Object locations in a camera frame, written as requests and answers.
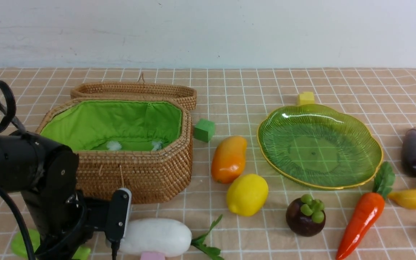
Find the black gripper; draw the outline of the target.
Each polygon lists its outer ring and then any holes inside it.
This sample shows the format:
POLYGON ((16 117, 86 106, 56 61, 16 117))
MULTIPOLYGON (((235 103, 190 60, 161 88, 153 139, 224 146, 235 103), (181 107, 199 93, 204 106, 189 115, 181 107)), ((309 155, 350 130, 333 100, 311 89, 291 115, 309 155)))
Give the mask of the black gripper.
MULTIPOLYGON (((81 190, 72 189, 53 194, 28 190, 21 194, 40 235, 40 246, 34 251, 28 229, 20 229, 30 260, 73 260, 77 249, 94 232, 105 233, 111 200, 85 198, 81 190)), ((111 244, 114 260, 119 247, 120 243, 111 244)))

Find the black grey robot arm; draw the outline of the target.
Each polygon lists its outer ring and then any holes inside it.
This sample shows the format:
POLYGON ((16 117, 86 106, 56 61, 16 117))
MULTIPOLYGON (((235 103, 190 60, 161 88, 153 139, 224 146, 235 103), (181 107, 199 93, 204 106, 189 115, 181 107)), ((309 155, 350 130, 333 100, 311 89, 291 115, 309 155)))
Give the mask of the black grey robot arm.
POLYGON ((0 197, 12 211, 29 260, 72 260, 96 231, 117 258, 130 195, 86 198, 76 188, 79 155, 48 138, 18 130, 0 135, 0 197))

